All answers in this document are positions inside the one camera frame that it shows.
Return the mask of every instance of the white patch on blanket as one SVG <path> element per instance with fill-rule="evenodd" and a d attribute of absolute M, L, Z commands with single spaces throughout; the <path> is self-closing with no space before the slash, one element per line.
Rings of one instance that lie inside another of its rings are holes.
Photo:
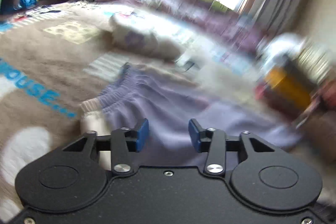
<path fill-rule="evenodd" d="M 28 163 L 50 151 L 51 134 L 43 127 L 28 127 L 13 134 L 1 155 L 0 171 L 14 186 L 16 174 Z"/>
<path fill-rule="evenodd" d="M 0 219 L 4 222 L 9 221 L 14 217 L 20 208 L 10 199 L 6 198 L 0 203 Z"/>
<path fill-rule="evenodd" d="M 16 89 L 17 87 L 14 85 L 13 81 L 8 80 L 3 75 L 0 76 L 0 99 Z"/>

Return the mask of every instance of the blue letters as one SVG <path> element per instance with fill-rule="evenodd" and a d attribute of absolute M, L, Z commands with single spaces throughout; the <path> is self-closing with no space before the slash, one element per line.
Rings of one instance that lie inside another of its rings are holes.
<path fill-rule="evenodd" d="M 15 81 L 15 85 L 19 89 L 25 89 L 28 95 L 37 97 L 40 103 L 50 106 L 53 110 L 59 111 L 68 118 L 76 116 L 75 113 L 69 112 L 65 107 L 53 104 L 53 101 L 60 96 L 59 93 L 53 90 L 47 90 L 43 93 L 43 91 L 46 90 L 43 85 L 36 82 L 34 83 L 32 79 L 29 79 L 28 76 L 24 75 L 21 71 L 4 62 L 2 58 L 0 58 L 0 75 L 1 74 L 3 74 L 8 80 Z"/>
<path fill-rule="evenodd" d="M 52 105 L 52 103 L 50 101 L 55 101 L 56 98 L 55 97 L 59 97 L 59 94 L 57 92 L 54 92 L 52 90 L 47 90 L 39 99 L 39 101 L 47 106 Z"/>

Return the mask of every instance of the clutter on desk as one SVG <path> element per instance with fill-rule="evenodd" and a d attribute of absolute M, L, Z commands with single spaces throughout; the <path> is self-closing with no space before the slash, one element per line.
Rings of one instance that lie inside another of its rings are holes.
<path fill-rule="evenodd" d="M 283 34 L 258 51 L 257 98 L 291 120 L 325 159 L 336 160 L 336 72 L 328 50 Z"/>

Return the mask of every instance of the bed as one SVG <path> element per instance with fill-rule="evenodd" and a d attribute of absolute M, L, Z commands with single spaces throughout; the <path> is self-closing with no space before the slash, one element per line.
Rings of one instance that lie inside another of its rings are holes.
<path fill-rule="evenodd" d="M 262 30 L 232 11 L 211 14 L 199 0 L 63 3 L 30 10 L 1 24 L 0 215 L 4 221 L 21 209 L 14 188 L 17 172 L 81 133 L 80 103 L 97 96 L 117 77 L 125 62 L 153 62 L 127 51 L 130 47 L 121 47 L 121 51 L 113 39 L 109 18 L 120 4 L 130 5 L 131 9 L 136 9 L 134 5 L 145 5 L 176 20 L 187 21 L 200 32 L 215 33 L 221 44 L 231 52 L 242 53 L 244 58 L 255 55 L 265 36 Z M 170 57 L 159 62 L 171 60 Z M 269 112 L 254 99 L 251 79 L 242 80 L 242 75 L 227 69 L 211 74 L 213 65 L 210 63 L 197 79 L 190 79 L 223 98 L 234 97 L 246 107 Z M 293 153 L 321 172 L 325 183 L 322 198 L 329 204 L 330 200 L 336 202 L 334 166 L 326 165 L 305 142 L 294 148 Z"/>

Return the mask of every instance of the metal screw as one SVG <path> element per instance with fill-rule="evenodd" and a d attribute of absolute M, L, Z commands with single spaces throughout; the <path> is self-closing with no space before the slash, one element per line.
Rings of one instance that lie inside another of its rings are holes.
<path fill-rule="evenodd" d="M 131 167 L 127 164 L 117 164 L 113 169 L 118 173 L 126 173 L 131 170 Z"/>
<path fill-rule="evenodd" d="M 174 172 L 172 172 L 172 171 L 166 171 L 166 172 L 164 172 L 164 174 L 167 177 L 171 177 L 174 174 Z"/>
<path fill-rule="evenodd" d="M 309 217 L 302 220 L 301 224 L 313 224 L 313 220 Z"/>
<path fill-rule="evenodd" d="M 34 219 L 27 217 L 25 218 L 25 220 L 23 221 L 24 224 L 35 224 Z"/>
<path fill-rule="evenodd" d="M 219 165 L 219 164 L 210 164 L 207 166 L 207 170 L 210 173 L 220 173 L 224 170 L 224 168 L 222 165 Z"/>

